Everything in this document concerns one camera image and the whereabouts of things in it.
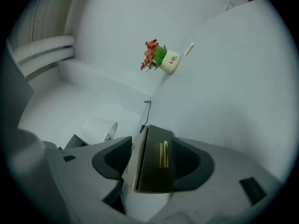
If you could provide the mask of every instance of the white wall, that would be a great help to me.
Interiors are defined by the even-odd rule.
[[[232,0],[240,5],[248,0]],[[140,71],[144,43],[172,50],[199,25],[225,12],[227,0],[73,0],[66,34],[76,36],[75,58],[102,75],[152,95],[164,78]]]
[[[74,134],[84,138],[77,125],[82,127],[91,117],[118,122],[114,138],[134,138],[139,115],[123,109],[118,103],[107,102],[103,97],[63,82],[59,67],[36,77],[30,85],[36,92],[22,115],[19,128],[33,132],[41,140],[64,148]]]
[[[298,154],[299,54],[275,8],[246,3],[199,27],[179,52],[190,42],[152,96],[149,123],[238,150],[285,182]]]
[[[58,62],[62,79],[111,102],[125,110],[141,115],[150,95],[103,76],[94,66],[78,59]]]

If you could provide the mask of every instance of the flower pot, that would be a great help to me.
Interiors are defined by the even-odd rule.
[[[181,55],[178,52],[168,50],[160,68],[171,75],[177,68]]]

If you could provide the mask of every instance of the white lampshade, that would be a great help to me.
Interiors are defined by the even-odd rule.
[[[83,126],[83,135],[89,144],[98,144],[113,139],[117,122],[99,118],[89,119]]]

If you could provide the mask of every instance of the curved white wall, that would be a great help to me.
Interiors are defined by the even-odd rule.
[[[144,43],[176,50],[199,25],[225,12],[228,0],[73,0],[65,34],[75,35],[75,58],[101,75],[153,94],[164,73],[140,71]],[[235,6],[248,0],[232,0]]]
[[[256,0],[202,25],[178,51],[191,41],[152,96],[149,123],[240,151],[285,182],[298,154],[299,53],[283,20]]]

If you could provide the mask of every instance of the red flower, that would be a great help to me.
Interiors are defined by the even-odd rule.
[[[146,57],[148,57],[148,56],[153,56],[154,53],[153,53],[153,51],[152,51],[151,49],[148,49],[148,50],[146,50],[146,51],[144,52],[144,55],[145,55]]]
[[[154,50],[155,48],[156,48],[156,44],[153,44],[153,45],[150,47],[151,50]]]
[[[145,68],[145,64],[142,62],[142,66],[140,67],[140,70],[143,70]]]

